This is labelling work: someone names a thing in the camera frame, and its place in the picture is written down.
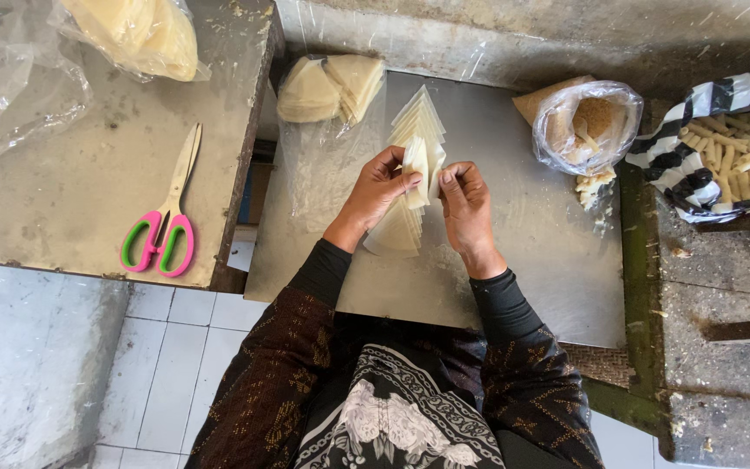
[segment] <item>metal table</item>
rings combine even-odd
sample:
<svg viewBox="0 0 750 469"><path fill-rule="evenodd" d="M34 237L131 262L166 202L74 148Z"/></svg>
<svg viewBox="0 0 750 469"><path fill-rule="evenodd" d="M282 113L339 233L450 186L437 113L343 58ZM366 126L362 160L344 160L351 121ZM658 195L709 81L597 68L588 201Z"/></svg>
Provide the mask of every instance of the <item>metal table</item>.
<svg viewBox="0 0 750 469"><path fill-rule="evenodd" d="M282 61L284 41L273 2L238 6L235 12L214 0L191 5L210 81L138 83L82 47L94 91L90 111L67 131L0 157L0 264L213 291L241 288L227 255L269 71L272 60ZM194 122L203 123L204 133L182 206L196 236L193 262L175 278L155 269L126 272L118 260L123 236L166 197Z"/></svg>
<svg viewBox="0 0 750 469"><path fill-rule="evenodd" d="M473 160L493 200L497 247L559 340L622 347L624 304L618 200L603 237L583 212L574 176L536 161L531 129L512 92L480 85L390 73L387 122L425 83L447 130L447 162ZM382 130L385 142L388 129ZM372 155L362 155L361 161ZM285 158L281 149L277 158ZM321 233L291 220L286 171L270 181L245 298L271 301L297 272ZM339 210L343 200L339 199ZM441 204L426 207L420 256L391 260L359 246L338 310L457 327L477 327L476 306L459 256L447 244Z"/></svg>

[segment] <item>woven mat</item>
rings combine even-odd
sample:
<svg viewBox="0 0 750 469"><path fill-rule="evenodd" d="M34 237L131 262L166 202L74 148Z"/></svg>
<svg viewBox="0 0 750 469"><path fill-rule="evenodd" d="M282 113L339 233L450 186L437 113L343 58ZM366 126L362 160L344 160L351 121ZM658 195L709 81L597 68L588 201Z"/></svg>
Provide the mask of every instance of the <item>woven mat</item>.
<svg viewBox="0 0 750 469"><path fill-rule="evenodd" d="M625 388L630 387L630 377L635 375L635 370L630 367L626 350L574 344L561 344L561 347L566 350L572 364L584 376Z"/></svg>

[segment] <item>bag of brown sugar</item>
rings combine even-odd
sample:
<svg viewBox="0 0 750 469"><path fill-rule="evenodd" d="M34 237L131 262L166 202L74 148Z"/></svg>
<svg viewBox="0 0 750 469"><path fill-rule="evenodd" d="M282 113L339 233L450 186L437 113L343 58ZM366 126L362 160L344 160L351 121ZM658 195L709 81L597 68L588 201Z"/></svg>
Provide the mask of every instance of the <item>bag of brown sugar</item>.
<svg viewBox="0 0 750 469"><path fill-rule="evenodd" d="M641 96L624 83L587 81L563 87L540 100L532 123L534 154L571 175L598 175L627 153L642 107Z"/></svg>

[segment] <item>hand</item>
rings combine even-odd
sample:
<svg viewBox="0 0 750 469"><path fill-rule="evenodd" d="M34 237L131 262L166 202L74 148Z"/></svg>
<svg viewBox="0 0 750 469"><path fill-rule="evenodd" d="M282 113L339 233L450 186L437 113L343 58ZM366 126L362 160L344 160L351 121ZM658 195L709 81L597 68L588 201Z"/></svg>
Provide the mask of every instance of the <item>hand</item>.
<svg viewBox="0 0 750 469"><path fill-rule="evenodd" d="M422 182L422 174L417 171L402 175L395 169L403 160L404 149L390 146L363 165L358 182L323 239L354 252L361 236L378 224L392 200Z"/></svg>
<svg viewBox="0 0 750 469"><path fill-rule="evenodd" d="M473 162L454 163L438 176L447 240L471 278L484 281L505 272L505 259L493 245L491 193Z"/></svg>

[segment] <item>black sleeve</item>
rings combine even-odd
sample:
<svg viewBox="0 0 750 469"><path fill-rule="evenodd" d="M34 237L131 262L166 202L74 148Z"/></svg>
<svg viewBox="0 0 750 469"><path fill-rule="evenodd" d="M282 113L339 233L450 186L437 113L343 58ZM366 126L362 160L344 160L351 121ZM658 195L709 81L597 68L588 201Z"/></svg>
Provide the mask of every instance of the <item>black sleeve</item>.
<svg viewBox="0 0 750 469"><path fill-rule="evenodd" d="M511 269L486 281L471 279L471 289L488 344L519 339L543 325L516 285Z"/></svg>
<svg viewBox="0 0 750 469"><path fill-rule="evenodd" d="M334 309L352 255L321 238L288 286L310 294Z"/></svg>

